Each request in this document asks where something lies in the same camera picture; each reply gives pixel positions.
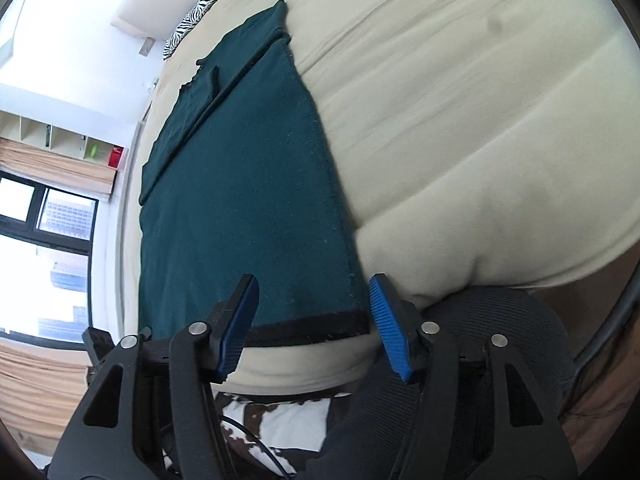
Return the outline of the black framed window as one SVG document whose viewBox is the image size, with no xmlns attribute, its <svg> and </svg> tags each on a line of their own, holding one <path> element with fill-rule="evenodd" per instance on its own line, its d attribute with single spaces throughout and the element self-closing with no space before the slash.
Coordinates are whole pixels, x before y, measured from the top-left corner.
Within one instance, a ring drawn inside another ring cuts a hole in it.
<svg viewBox="0 0 640 480">
<path fill-rule="evenodd" d="M 79 350 L 92 325 L 98 202 L 1 174 L 1 336 Z"/>
</svg>

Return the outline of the white wall shelf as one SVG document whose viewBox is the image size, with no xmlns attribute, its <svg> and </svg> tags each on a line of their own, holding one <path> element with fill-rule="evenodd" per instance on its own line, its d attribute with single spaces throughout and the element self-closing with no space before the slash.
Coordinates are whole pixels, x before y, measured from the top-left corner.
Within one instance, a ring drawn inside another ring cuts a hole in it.
<svg viewBox="0 0 640 480">
<path fill-rule="evenodd" d="M 2 139 L 100 166 L 107 166 L 117 145 L 9 112 L 0 113 L 0 132 Z"/>
</svg>

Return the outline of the black mesh office chair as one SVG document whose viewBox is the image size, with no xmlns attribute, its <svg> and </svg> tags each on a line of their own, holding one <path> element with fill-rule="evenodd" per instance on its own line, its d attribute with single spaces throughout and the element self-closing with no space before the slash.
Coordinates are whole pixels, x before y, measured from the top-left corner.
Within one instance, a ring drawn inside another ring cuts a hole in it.
<svg viewBox="0 0 640 480">
<path fill-rule="evenodd" d="M 573 382 L 574 362 L 561 319 L 543 302 L 521 290 L 471 287 L 439 301 L 425 314 L 456 336 L 506 336 L 552 408 L 560 408 Z M 462 479 L 480 466 L 494 430 L 492 380 L 486 367 L 463 364 L 459 379 L 449 479 Z M 418 404 L 418 387 L 402 382 L 386 356 L 378 354 L 350 398 L 344 418 L 329 429 L 318 457 L 308 460 L 299 478 L 388 478 Z"/>
</svg>

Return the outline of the red storage box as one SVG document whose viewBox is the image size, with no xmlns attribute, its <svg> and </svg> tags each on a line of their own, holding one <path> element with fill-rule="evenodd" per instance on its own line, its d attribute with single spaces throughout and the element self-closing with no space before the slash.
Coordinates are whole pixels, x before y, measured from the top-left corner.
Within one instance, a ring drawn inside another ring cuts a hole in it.
<svg viewBox="0 0 640 480">
<path fill-rule="evenodd" d="M 124 154 L 124 148 L 114 145 L 110 151 L 110 156 L 108 156 L 107 166 L 117 169 L 122 159 L 122 154 Z"/>
</svg>

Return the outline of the dark green knit sweater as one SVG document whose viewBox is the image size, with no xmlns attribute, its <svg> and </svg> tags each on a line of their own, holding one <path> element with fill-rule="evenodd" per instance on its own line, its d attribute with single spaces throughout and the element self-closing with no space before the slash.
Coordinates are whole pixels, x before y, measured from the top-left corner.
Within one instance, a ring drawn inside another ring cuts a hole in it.
<svg viewBox="0 0 640 480">
<path fill-rule="evenodd" d="M 141 173 L 139 323 L 174 336 L 245 274 L 248 342 L 297 346 L 369 329 L 340 180 L 277 2 L 196 63 Z"/>
</svg>

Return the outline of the zebra print pillow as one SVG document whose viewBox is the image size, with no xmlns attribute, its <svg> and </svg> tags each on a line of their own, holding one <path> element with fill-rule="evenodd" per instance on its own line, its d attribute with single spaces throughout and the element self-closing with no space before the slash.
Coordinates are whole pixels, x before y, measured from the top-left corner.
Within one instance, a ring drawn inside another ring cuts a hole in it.
<svg viewBox="0 0 640 480">
<path fill-rule="evenodd" d="M 179 44 L 182 43 L 182 40 L 192 32 L 194 27 L 204 18 L 206 13 L 217 1 L 218 0 L 198 0 L 194 4 L 193 8 L 181 19 L 166 40 L 163 48 L 164 62 L 171 58 L 171 55 L 175 53 L 175 50 L 177 50 Z"/>
</svg>

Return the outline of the beige curtain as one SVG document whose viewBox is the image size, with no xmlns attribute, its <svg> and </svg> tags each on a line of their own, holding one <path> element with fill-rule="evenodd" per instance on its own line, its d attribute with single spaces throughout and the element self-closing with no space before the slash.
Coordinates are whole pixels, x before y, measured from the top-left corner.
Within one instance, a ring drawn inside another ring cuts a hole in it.
<svg viewBox="0 0 640 480">
<path fill-rule="evenodd" d="M 113 192 L 116 170 L 73 159 L 27 144 L 1 140 L 1 169 L 43 184 L 68 188 L 108 200 Z"/>
</svg>

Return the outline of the beige bed with sheet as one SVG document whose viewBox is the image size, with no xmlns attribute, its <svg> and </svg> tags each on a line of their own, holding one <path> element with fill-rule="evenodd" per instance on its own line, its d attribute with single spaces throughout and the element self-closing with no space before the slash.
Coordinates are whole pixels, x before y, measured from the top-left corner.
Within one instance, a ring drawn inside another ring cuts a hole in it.
<svg viewBox="0 0 640 480">
<path fill-rule="evenodd" d="M 364 282 L 425 308 L 469 285 L 574 282 L 639 239 L 639 49 L 611 0 L 218 0 L 160 74 L 126 201 L 128 332 L 139 323 L 141 173 L 180 88 L 277 2 L 334 160 Z M 354 382 L 367 333 L 253 347 L 235 393 Z"/>
</svg>

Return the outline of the wall switch panel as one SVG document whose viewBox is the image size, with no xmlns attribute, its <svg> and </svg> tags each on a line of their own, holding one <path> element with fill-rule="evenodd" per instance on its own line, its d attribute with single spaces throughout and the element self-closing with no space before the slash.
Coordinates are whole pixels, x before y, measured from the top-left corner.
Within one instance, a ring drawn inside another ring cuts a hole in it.
<svg viewBox="0 0 640 480">
<path fill-rule="evenodd" d="M 142 46 L 139 50 L 139 54 L 142 56 L 148 56 L 151 50 L 153 49 L 154 44 L 155 44 L 154 38 L 151 38 L 151 37 L 145 38 L 145 40 L 143 40 L 142 42 Z"/>
</svg>

